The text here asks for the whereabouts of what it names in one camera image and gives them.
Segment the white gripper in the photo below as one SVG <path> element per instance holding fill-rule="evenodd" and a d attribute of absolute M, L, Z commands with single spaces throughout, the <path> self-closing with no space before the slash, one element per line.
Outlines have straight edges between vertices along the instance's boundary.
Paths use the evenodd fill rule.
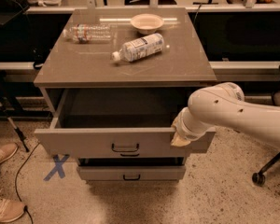
<path fill-rule="evenodd" d="M 192 141 L 196 141 L 212 128 L 211 124 L 204 123 L 196 119 L 187 107 L 184 107 L 171 126 L 175 129 L 175 134 L 171 140 L 173 147 L 185 147 Z"/>

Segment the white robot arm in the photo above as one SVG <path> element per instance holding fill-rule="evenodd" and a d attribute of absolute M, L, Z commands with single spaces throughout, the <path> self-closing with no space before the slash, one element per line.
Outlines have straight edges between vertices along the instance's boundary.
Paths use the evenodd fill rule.
<path fill-rule="evenodd" d="M 248 103 L 241 88 L 232 82 L 195 91 L 172 126 L 173 147 L 187 146 L 211 127 L 221 126 L 280 149 L 280 106 Z"/>

